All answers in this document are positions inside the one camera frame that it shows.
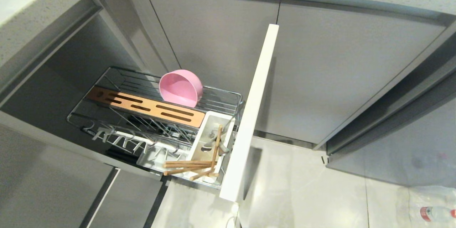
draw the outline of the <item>cabinet door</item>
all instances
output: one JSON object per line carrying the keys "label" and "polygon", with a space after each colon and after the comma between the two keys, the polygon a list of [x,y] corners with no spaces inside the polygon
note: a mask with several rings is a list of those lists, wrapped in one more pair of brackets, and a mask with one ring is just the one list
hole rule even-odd
{"label": "cabinet door", "polygon": [[445,29],[330,7],[280,5],[277,59],[257,129],[316,144],[328,140],[405,76],[403,69],[417,65],[415,58]]}
{"label": "cabinet door", "polygon": [[182,69],[247,97],[278,0],[150,0]]}

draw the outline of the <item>white tile floor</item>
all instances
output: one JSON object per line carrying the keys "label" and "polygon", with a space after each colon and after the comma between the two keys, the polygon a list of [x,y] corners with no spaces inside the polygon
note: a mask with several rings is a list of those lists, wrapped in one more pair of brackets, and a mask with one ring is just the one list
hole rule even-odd
{"label": "white tile floor", "polygon": [[225,228],[236,218],[244,228],[402,227],[400,186],[328,169],[321,151],[259,138],[252,147],[258,166],[238,214],[214,194],[171,183],[152,227]]}

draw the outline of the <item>plastic water bottle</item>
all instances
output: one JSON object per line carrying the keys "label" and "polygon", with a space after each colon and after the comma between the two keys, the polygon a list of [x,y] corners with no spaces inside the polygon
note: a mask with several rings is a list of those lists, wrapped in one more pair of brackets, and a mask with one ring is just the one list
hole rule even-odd
{"label": "plastic water bottle", "polygon": [[447,222],[456,218],[456,209],[448,207],[422,207],[421,217],[427,222]]}

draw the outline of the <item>wire rack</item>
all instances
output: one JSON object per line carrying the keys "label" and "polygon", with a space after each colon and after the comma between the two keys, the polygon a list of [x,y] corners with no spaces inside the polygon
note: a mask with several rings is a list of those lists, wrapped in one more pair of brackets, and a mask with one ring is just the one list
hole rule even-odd
{"label": "wire rack", "polygon": [[[159,81],[158,76],[120,67],[109,67],[93,87],[104,87],[162,102]],[[82,132],[92,135],[93,139],[111,143],[130,154],[137,156],[145,154],[150,147],[156,146],[157,142],[161,146],[168,145],[167,152],[171,154],[178,151],[182,154],[189,151],[198,133],[198,128],[195,127],[101,104],[86,96],[87,93],[67,116],[67,121]],[[233,116],[241,101],[242,96],[239,93],[204,86],[203,96],[193,109],[204,113],[215,111]],[[236,127],[239,120],[240,117],[236,117]],[[129,134],[132,137],[122,136],[122,134]]]}

